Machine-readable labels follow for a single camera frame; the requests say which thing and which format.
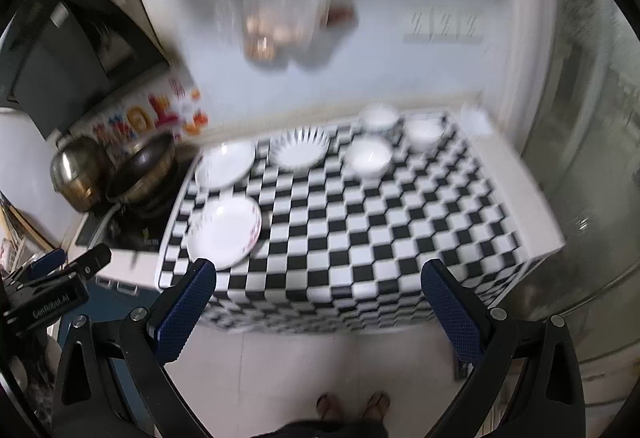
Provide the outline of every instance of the tile floor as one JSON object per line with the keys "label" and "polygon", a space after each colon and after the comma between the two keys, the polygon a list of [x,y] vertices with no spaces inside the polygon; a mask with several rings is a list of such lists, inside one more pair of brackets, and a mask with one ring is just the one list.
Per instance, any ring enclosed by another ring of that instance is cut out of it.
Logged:
{"label": "tile floor", "polygon": [[462,386],[453,382],[437,322],[360,336],[227,334],[197,325],[166,370],[215,438],[315,418],[316,398],[327,391],[354,418],[377,389],[391,396],[390,438],[422,438]]}

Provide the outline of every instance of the pan handle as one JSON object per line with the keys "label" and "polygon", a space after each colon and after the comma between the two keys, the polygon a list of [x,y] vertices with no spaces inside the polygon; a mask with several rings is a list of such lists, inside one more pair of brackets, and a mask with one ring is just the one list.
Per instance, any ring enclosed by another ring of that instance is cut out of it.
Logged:
{"label": "pan handle", "polygon": [[89,250],[94,248],[94,246],[96,246],[98,243],[100,243],[100,241],[102,240],[102,236],[104,235],[104,230],[107,228],[107,225],[111,221],[111,218],[113,218],[116,212],[120,210],[120,207],[121,205],[119,203],[116,203],[113,207],[111,207],[111,209],[109,209],[107,214],[105,214],[104,217],[100,220],[100,224],[98,225],[98,228],[95,230],[94,235],[91,238],[91,241],[89,241],[89,247],[88,247]]}

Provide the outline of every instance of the frying pan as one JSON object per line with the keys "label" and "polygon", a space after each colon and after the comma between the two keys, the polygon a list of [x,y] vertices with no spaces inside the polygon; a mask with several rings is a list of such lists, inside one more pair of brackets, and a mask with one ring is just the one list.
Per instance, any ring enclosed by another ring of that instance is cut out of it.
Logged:
{"label": "frying pan", "polygon": [[96,229],[89,248],[98,243],[114,214],[124,205],[143,201],[152,195],[172,168],[175,144],[172,133],[152,137],[116,170],[107,186],[105,196],[114,205]]}

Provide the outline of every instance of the white plate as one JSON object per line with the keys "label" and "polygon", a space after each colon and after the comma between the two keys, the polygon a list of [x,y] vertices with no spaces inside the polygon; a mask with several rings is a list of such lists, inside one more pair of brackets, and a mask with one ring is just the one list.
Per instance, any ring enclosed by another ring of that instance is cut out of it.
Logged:
{"label": "white plate", "polygon": [[254,164],[255,145],[249,141],[228,142],[207,149],[195,173],[203,189],[222,189],[235,184]]}
{"label": "white plate", "polygon": [[363,137],[351,142],[344,159],[354,173],[363,177],[380,176],[391,163],[391,145],[378,137]]}
{"label": "white plate", "polygon": [[360,113],[360,120],[365,131],[380,133],[396,126],[400,113],[387,104],[373,104]]}
{"label": "white plate", "polygon": [[320,128],[296,128],[271,141],[269,162],[285,171],[309,169],[329,148],[329,136]]}
{"label": "white plate", "polygon": [[247,197],[216,200],[205,205],[187,234],[189,259],[209,259],[217,271],[229,269],[258,241],[262,215]]}
{"label": "white plate", "polygon": [[411,147],[417,151],[433,151],[442,135],[444,128],[440,119],[407,119],[404,122],[404,134]]}

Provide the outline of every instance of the checkered tablecloth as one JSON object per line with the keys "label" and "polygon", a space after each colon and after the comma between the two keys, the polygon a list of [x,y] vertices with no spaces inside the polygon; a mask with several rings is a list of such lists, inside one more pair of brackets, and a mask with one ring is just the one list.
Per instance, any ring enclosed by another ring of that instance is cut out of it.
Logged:
{"label": "checkered tablecloth", "polygon": [[268,162],[257,142],[247,177],[220,192],[188,176],[158,262],[160,288],[189,266],[185,235],[209,199],[248,195],[262,210],[262,232],[248,258],[218,272],[204,320],[224,329],[328,332],[423,321],[431,309],[420,268],[440,258],[490,303],[515,279],[527,256],[499,192],[458,127],[436,152],[413,153],[401,130],[390,135],[393,161],[382,178],[361,179],[343,164],[357,121],[326,126],[326,158],[303,174]]}

